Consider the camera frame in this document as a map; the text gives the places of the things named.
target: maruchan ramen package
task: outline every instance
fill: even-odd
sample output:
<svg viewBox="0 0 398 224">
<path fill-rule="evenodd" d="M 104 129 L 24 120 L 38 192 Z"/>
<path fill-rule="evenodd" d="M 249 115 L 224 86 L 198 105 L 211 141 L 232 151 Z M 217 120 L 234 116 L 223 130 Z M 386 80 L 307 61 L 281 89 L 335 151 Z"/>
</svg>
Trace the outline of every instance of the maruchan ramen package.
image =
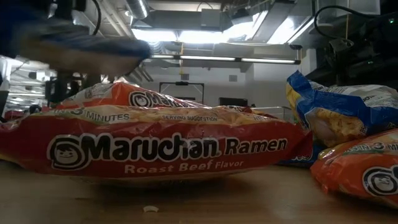
<svg viewBox="0 0 398 224">
<path fill-rule="evenodd" d="M 311 172 L 325 191 L 398 208 L 398 129 L 329 148 Z"/>
<path fill-rule="evenodd" d="M 32 114 L 0 124 L 0 138 L 0 153 L 26 169 L 121 182 L 219 177 L 308 155 L 312 145 L 301 128 L 256 114 L 114 105 Z"/>
<path fill-rule="evenodd" d="M 328 147 L 398 124 L 398 93 L 386 86 L 328 88 L 297 71 L 287 79 L 286 94 L 296 118 Z"/>
<path fill-rule="evenodd" d="M 144 107 L 205 107 L 199 103 L 180 100 L 169 95 L 146 90 L 128 83 L 95 84 L 61 102 L 57 108 L 79 108 L 98 105 Z"/>
</svg>

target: black machine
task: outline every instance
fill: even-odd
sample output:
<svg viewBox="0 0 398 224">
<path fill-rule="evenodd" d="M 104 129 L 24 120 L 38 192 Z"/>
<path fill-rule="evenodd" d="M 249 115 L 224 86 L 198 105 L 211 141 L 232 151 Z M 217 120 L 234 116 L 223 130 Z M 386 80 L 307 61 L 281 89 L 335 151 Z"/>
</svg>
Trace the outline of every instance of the black machine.
<svg viewBox="0 0 398 224">
<path fill-rule="evenodd" d="M 398 89 L 398 12 L 370 16 L 341 6 L 327 6 L 315 14 L 315 20 L 329 8 L 346 10 L 367 21 L 349 40 L 325 34 L 314 23 L 315 29 L 331 41 L 317 50 L 320 66 L 306 77 L 325 86 L 379 84 Z"/>
<path fill-rule="evenodd" d="M 184 82 L 184 81 L 180 81 L 180 82 L 160 82 L 159 83 L 159 93 L 162 93 L 162 85 L 176 85 L 176 86 L 188 86 L 188 85 L 200 85 L 201 86 L 201 103 L 205 102 L 205 84 L 204 83 L 189 83 L 189 82 Z M 181 100 L 192 100 L 192 97 L 176 97 L 178 99 Z"/>
<path fill-rule="evenodd" d="M 220 97 L 220 106 L 248 106 L 248 99 Z"/>
</svg>

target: table surface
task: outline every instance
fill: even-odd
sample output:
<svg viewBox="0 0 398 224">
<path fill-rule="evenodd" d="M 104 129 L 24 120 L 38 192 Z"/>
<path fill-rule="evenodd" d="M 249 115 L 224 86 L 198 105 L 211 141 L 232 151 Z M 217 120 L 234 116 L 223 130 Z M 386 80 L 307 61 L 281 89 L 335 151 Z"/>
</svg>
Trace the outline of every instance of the table surface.
<svg viewBox="0 0 398 224">
<path fill-rule="evenodd" d="M 398 223 L 396 210 L 325 195 L 309 170 L 271 166 L 193 187 L 104 187 L 0 162 L 0 220 L 7 224 Z M 157 213 L 144 213 L 153 205 Z"/>
</svg>

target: fluorescent light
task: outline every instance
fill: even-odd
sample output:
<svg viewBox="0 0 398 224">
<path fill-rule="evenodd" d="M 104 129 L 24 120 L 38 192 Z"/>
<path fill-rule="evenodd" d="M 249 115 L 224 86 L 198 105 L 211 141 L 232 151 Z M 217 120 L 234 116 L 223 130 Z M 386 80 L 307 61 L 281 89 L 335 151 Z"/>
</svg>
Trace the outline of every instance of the fluorescent light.
<svg viewBox="0 0 398 224">
<path fill-rule="evenodd" d="M 156 58 L 156 59 L 173 59 L 173 55 L 152 55 L 151 58 Z"/>
<path fill-rule="evenodd" d="M 219 61 L 235 61 L 235 58 L 232 57 L 206 57 L 206 56 L 190 56 L 190 55 L 181 55 L 181 59 L 188 60 L 219 60 Z"/>
<path fill-rule="evenodd" d="M 140 30 L 132 29 L 134 36 L 146 42 L 177 41 L 177 36 L 171 30 Z"/>
<path fill-rule="evenodd" d="M 297 39 L 298 37 L 300 37 L 310 26 L 312 26 L 314 22 L 314 19 L 311 17 L 310 21 L 303 27 L 299 28 L 300 30 L 293 36 L 291 37 L 287 43 L 291 44 L 295 39 Z"/>
<path fill-rule="evenodd" d="M 253 20 L 255 21 L 254 25 L 253 25 L 252 29 L 246 34 L 245 40 L 249 40 L 254 37 L 254 35 L 259 30 L 262 22 L 264 22 L 264 19 L 266 18 L 267 14 L 268 14 L 268 11 L 262 11 L 258 18 L 256 18 L 256 19 L 253 18 Z"/>
<path fill-rule="evenodd" d="M 179 41 L 189 44 L 217 44 L 226 42 L 221 32 L 208 32 L 208 31 L 183 31 L 178 38 Z"/>
<path fill-rule="evenodd" d="M 285 21 L 275 30 L 267 44 L 284 44 L 294 34 L 294 22 L 291 18 Z"/>
<path fill-rule="evenodd" d="M 9 96 L 44 96 L 38 93 L 8 93 Z"/>
<path fill-rule="evenodd" d="M 295 63 L 295 60 L 266 59 L 266 58 L 242 58 L 242 62 L 253 63 Z"/>
</svg>

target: plastic wrapper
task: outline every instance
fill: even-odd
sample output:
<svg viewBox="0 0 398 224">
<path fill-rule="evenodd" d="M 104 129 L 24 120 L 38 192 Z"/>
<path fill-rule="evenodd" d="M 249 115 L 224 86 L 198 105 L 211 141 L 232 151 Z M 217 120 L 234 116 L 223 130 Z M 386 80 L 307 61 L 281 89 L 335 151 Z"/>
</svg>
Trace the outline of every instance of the plastic wrapper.
<svg viewBox="0 0 398 224">
<path fill-rule="evenodd" d="M 380 133 L 398 123 L 398 93 L 380 85 L 327 88 L 299 71 L 287 79 L 293 113 L 326 146 Z"/>
<path fill-rule="evenodd" d="M 95 84 L 61 102 L 57 108 L 81 108 L 98 105 L 144 107 L 205 107 L 197 102 L 180 100 L 127 83 Z"/>
<path fill-rule="evenodd" d="M 329 148 L 311 172 L 325 191 L 398 208 L 398 129 Z"/>
<path fill-rule="evenodd" d="M 309 168 L 318 159 L 319 153 L 322 152 L 326 147 L 322 144 L 314 143 L 312 145 L 312 153 L 309 156 L 297 156 L 293 159 L 286 161 L 280 161 L 278 164 L 294 167 L 306 167 Z"/>
<path fill-rule="evenodd" d="M 310 133 L 256 114 L 113 105 L 32 114 L 1 124 L 0 138 L 0 153 L 26 169 L 145 183 L 253 170 L 312 145 Z"/>
</svg>

